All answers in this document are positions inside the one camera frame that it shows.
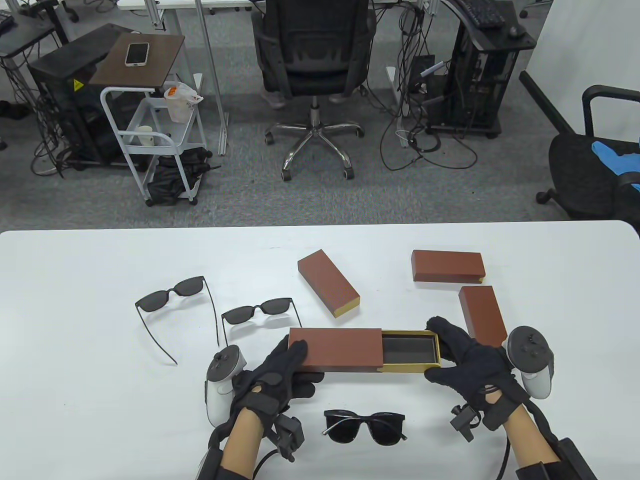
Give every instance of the plastic bag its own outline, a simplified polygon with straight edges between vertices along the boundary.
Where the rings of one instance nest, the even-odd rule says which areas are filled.
[[[197,104],[204,100],[189,85],[178,82],[164,93],[166,106],[171,120],[178,124],[185,124],[191,117],[191,112]]]

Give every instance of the black glove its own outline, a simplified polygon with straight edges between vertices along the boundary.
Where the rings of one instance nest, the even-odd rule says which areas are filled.
[[[438,334],[440,356],[456,364],[456,367],[427,370],[424,373],[427,380],[453,388],[479,412],[493,408],[485,399],[488,385],[499,388],[516,404],[528,400],[529,396],[511,373],[513,366],[504,348],[480,345],[442,317],[429,319],[427,330]]]
[[[233,378],[231,419],[234,422],[246,407],[258,415],[267,431],[275,418],[289,408],[292,398],[311,398],[314,395],[314,383],[322,381],[324,373],[296,372],[307,357],[307,342],[294,342],[287,349],[288,344],[287,335],[256,370],[245,370]],[[252,392],[258,385],[260,392]]]

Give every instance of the white vr controller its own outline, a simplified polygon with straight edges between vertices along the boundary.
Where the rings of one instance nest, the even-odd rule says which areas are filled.
[[[207,417],[214,427],[229,420],[231,402],[234,399],[232,378],[246,366],[238,345],[229,345],[213,357],[207,370],[204,387],[204,403]]]
[[[522,385],[535,399],[551,394],[554,376],[554,353],[547,340],[535,328],[519,326],[502,343],[513,367],[522,374]]]

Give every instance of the computer mouse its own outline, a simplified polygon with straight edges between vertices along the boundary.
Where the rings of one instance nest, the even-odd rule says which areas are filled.
[[[522,38],[526,32],[527,29],[522,25],[514,25],[513,27],[509,28],[509,38],[517,40],[518,38]]]

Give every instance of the keyboard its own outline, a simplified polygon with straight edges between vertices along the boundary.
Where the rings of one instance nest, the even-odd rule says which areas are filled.
[[[498,12],[493,0],[458,0],[477,29],[500,28],[504,17]]]
[[[11,25],[13,25],[15,23],[15,20],[13,19],[13,15],[5,12],[4,10],[0,10],[0,35],[2,35],[2,33],[11,28]]]

